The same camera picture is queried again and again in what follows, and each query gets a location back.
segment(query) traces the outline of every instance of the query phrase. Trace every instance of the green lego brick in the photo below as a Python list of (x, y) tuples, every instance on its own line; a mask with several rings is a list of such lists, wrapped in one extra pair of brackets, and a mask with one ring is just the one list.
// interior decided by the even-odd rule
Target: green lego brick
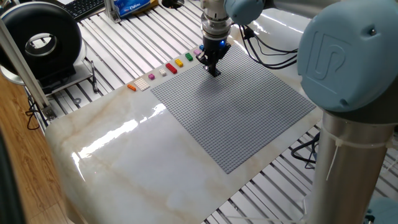
[(193, 60), (193, 57), (192, 57), (192, 55), (190, 53), (186, 53), (185, 56), (188, 59), (188, 61), (191, 62)]

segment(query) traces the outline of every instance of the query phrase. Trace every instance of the wire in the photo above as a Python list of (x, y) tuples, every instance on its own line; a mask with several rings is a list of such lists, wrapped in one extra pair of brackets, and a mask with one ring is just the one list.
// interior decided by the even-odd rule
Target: wire
[(39, 111), (38, 111), (38, 110), (35, 110), (36, 102), (32, 99), (32, 96), (28, 96), (28, 97), (27, 97), (27, 100), (30, 102), (30, 107), (29, 107), (29, 110), (25, 112), (25, 115), (29, 117), (29, 120), (28, 120), (28, 122), (27, 122), (27, 126), (26, 126), (26, 127), (27, 127), (27, 129), (29, 129), (29, 130), (36, 130), (36, 129), (39, 129), (39, 128), (40, 128), (39, 125), (38, 125), (36, 128), (30, 128), (30, 127), (29, 127), (30, 122), (32, 121), (32, 117), (35, 116), (35, 113), (39, 113)]
[(246, 42), (244, 41), (245, 38), (244, 38), (244, 36), (243, 36), (242, 29), (244, 29), (244, 27), (243, 27), (243, 26), (239, 26), (239, 31), (240, 31), (240, 33), (241, 33), (241, 37), (242, 37), (242, 41), (243, 41), (244, 48), (245, 48), (246, 51), (248, 52), (249, 57), (250, 57), (252, 60), (254, 60), (255, 62), (257, 62), (257, 63), (263, 65), (264, 67), (266, 67), (266, 68), (268, 68), (268, 69), (272, 69), (272, 70), (283, 69), (283, 68), (289, 67), (289, 66), (291, 66), (291, 65), (293, 65), (293, 64), (295, 64), (295, 63), (297, 62), (297, 60), (294, 60), (294, 61), (292, 61), (292, 62), (290, 62), (290, 63), (288, 63), (288, 64), (282, 65), (283, 63), (287, 63), (287, 62), (289, 62), (290, 60), (292, 60), (292, 59), (294, 59), (294, 58), (296, 57), (296, 56), (293, 56), (293, 57), (291, 57), (291, 58), (289, 58), (289, 59), (287, 59), (286, 61), (281, 62), (281, 63), (277, 63), (277, 64), (266, 64), (266, 63), (262, 62), (262, 60), (259, 58), (257, 52), (254, 50), (254, 47), (252, 46), (251, 42), (248, 40), (248, 43), (249, 43), (249, 45), (250, 45), (250, 48), (251, 48), (251, 50), (253, 51), (254, 55), (255, 55), (256, 58), (257, 58), (257, 59), (254, 59), (253, 56), (250, 54), (250, 51), (249, 51), (249, 49), (248, 49), (248, 47), (247, 47), (247, 45), (246, 45)]
[(263, 51), (262, 51), (262, 47), (261, 47), (261, 45), (260, 45), (260, 42), (259, 42), (259, 40), (256, 38), (256, 41), (257, 41), (257, 45), (259, 46), (259, 48), (260, 48), (260, 52), (261, 52), (261, 54), (262, 55), (264, 55), (264, 56), (283, 56), (283, 55), (288, 55), (288, 54), (290, 54), (290, 53), (282, 53), (282, 54), (266, 54), (266, 53), (264, 53)]
[[(298, 159), (298, 160), (307, 162), (306, 165), (305, 165), (305, 168), (306, 168), (306, 169), (314, 169), (314, 167), (309, 167), (308, 165), (309, 165), (309, 163), (312, 163), (312, 164), (316, 164), (316, 163), (317, 163), (316, 161), (311, 160), (311, 156), (312, 156), (314, 153), (316, 153), (316, 152), (315, 152), (315, 147), (316, 147), (316, 143), (319, 141), (319, 137), (320, 137), (320, 133), (318, 133), (311, 141), (306, 142), (306, 143), (302, 144), (301, 146), (298, 146), (298, 147), (292, 149), (292, 151), (290, 152), (290, 154), (292, 155), (292, 157), (294, 157), (295, 159)], [(305, 159), (305, 158), (303, 158), (303, 157), (298, 156), (298, 155), (295, 154), (297, 151), (299, 151), (299, 150), (301, 150), (301, 149), (303, 149), (303, 148), (305, 148), (305, 147), (307, 147), (307, 146), (311, 146), (311, 147), (312, 147), (312, 148), (311, 148), (310, 157), (309, 157), (308, 159)]]
[(282, 52), (282, 53), (287, 53), (287, 54), (292, 54), (292, 53), (297, 53), (297, 51), (299, 49), (294, 49), (294, 50), (281, 50), (281, 49), (276, 49), (271, 47), (270, 45), (267, 45), (266, 43), (264, 43), (264, 41), (262, 41), (257, 34), (254, 33), (254, 31), (249, 27), (249, 26), (244, 26), (244, 28), (247, 29), (247, 32), (253, 33), (254, 38), (256, 38), (259, 42), (261, 42), (262, 45), (266, 46), (267, 48), (276, 51), (276, 52)]
[[(24, 89), (25, 89), (26, 95), (28, 95), (28, 96), (30, 97), (30, 99), (31, 99), (31, 100), (29, 100), (29, 98), (28, 98), (28, 104), (29, 104), (30, 106), (32, 106), (33, 101), (34, 101), (34, 100), (32, 99), (32, 95), (29, 93), (29, 91), (27, 91), (27, 88), (26, 88), (26, 87), (25, 87)], [(47, 119), (44, 117), (43, 112), (42, 112), (41, 110), (39, 110), (39, 115), (40, 115), (40, 117), (42, 118), (42, 121), (43, 121), (44, 125), (47, 127), (49, 124), (48, 124)]]

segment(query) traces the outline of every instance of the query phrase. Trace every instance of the keyboard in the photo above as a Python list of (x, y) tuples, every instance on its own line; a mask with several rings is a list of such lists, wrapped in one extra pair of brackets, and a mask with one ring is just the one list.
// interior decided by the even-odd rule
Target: keyboard
[(90, 14), (104, 7), (104, 0), (75, 0), (62, 6), (76, 21), (80, 21)]

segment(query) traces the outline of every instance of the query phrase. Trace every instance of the cylindrical robot base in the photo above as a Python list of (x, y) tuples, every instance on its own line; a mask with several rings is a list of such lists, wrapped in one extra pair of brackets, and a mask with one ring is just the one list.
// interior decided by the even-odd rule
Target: cylindrical robot base
[(323, 115), (309, 224), (362, 224), (394, 125)]

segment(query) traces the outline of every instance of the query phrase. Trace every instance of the white marble surface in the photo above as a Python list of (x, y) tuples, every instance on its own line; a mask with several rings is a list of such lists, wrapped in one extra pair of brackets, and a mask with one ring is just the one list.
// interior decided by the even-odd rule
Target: white marble surface
[[(271, 10), (254, 27), (274, 47), (294, 49), (307, 23)], [(173, 77), (154, 74), (144, 75), (151, 86)], [(303, 94), (295, 67), (275, 74)], [(46, 138), (65, 195), (88, 223), (200, 223), (321, 116), (313, 110), (228, 175), (149, 90), (123, 86), (54, 121)]]

